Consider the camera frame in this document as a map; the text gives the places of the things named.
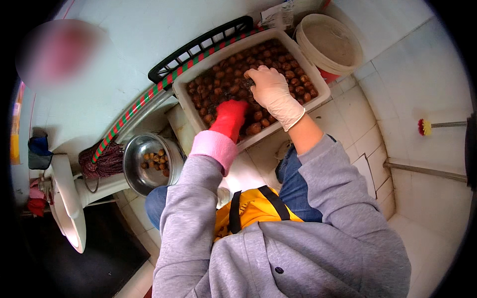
metal pipe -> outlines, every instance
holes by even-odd
[[[390,163],[388,161],[384,162],[383,167],[405,170],[405,171],[416,172],[416,173],[422,173],[422,174],[427,174],[427,175],[433,175],[433,176],[438,176],[438,177],[442,177],[442,178],[447,178],[447,179],[452,179],[452,180],[456,180],[456,181],[459,181],[459,182],[467,183],[467,176],[461,175],[461,174],[456,174],[456,173],[451,173],[451,172],[444,172],[444,171],[438,171],[438,170],[433,170],[433,169],[420,168],[420,167],[417,167],[417,166],[411,166],[411,165],[405,165],[405,164],[393,164],[393,163]]]
[[[444,122],[444,123],[432,123],[431,127],[455,127],[455,126],[467,126],[467,121],[459,122]]]

toilet brush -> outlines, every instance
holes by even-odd
[[[428,120],[420,119],[417,123],[417,126],[419,128],[420,135],[425,136],[425,135],[430,135],[432,133],[433,128],[467,126],[467,121],[430,123]]]

red and green striped pole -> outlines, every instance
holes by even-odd
[[[133,106],[126,111],[126,113],[119,119],[119,121],[116,123],[116,125],[112,128],[112,130],[108,133],[108,135],[103,139],[101,144],[99,145],[98,149],[96,150],[96,153],[94,153],[94,156],[91,160],[92,163],[96,163],[98,160],[99,156],[103,154],[103,150],[106,148],[106,146],[112,141],[114,136],[121,130],[121,128],[131,119],[131,117],[136,114],[136,112],[144,107],[149,100],[155,96],[156,94],[159,93],[162,89],[166,88],[168,85],[172,84],[172,82],[180,76],[183,72],[191,68],[192,66],[196,65],[197,63],[201,62],[204,58],[212,55],[213,53],[219,51],[220,49],[225,48],[228,45],[233,44],[236,41],[239,41],[241,39],[244,39],[250,35],[253,35],[258,32],[264,31],[266,28],[264,27],[259,27],[257,29],[254,29],[250,32],[247,33],[242,33],[241,35],[234,37],[228,41],[221,42],[220,44],[216,45],[213,48],[210,48],[208,51],[201,53],[194,59],[189,60],[186,64],[182,65],[182,67],[179,67],[167,77],[165,77],[161,82],[159,82],[157,85],[152,87],[144,96],[142,96],[137,102],[133,104]]]

pink cloth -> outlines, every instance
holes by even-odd
[[[222,174],[225,177],[237,154],[237,146],[229,137],[212,130],[204,130],[194,138],[189,157],[195,155],[212,157],[224,167]]]

blue cloth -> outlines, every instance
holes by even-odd
[[[277,167],[277,178],[283,181],[280,198],[303,221],[320,223],[323,214],[308,204],[308,185],[298,172],[300,167],[295,145],[292,144]],[[159,229],[162,211],[166,206],[167,188],[168,185],[157,187],[146,197],[147,216],[157,229]]]

